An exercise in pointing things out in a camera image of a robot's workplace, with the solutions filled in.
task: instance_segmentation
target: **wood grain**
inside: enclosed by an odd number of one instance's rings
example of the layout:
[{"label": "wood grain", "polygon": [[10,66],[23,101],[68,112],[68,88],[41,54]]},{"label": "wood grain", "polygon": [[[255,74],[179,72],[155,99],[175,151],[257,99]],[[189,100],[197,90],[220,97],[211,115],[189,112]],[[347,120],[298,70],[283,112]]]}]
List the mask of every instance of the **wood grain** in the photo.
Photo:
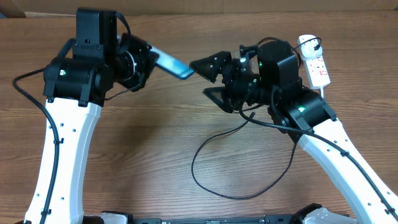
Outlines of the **wood grain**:
[{"label": "wood grain", "polygon": [[[127,20],[134,34],[184,62],[220,50],[235,51],[240,44],[253,44],[265,36],[293,44],[301,34],[322,37],[332,79],[326,98],[364,158],[398,192],[396,11]],[[63,43],[75,36],[75,19],[3,19],[0,30],[0,223],[12,223],[24,217],[34,193],[45,118],[13,89],[11,81],[46,66]],[[300,75],[306,80],[303,69]],[[43,85],[41,75],[21,82],[42,103]],[[325,172],[300,148],[285,177],[258,198],[227,200],[196,186],[190,175],[196,149],[207,137],[243,122],[201,94],[202,89],[217,85],[198,75],[176,80],[156,69],[143,90],[107,102],[90,147],[84,184],[86,213],[120,210],[135,217],[248,217],[292,213],[316,202],[333,212],[352,214]],[[115,85],[109,94],[120,90]],[[269,121],[265,110],[256,116]],[[195,165],[197,179],[224,194],[252,194],[285,169],[291,147],[286,135],[249,124],[204,148]]]}]

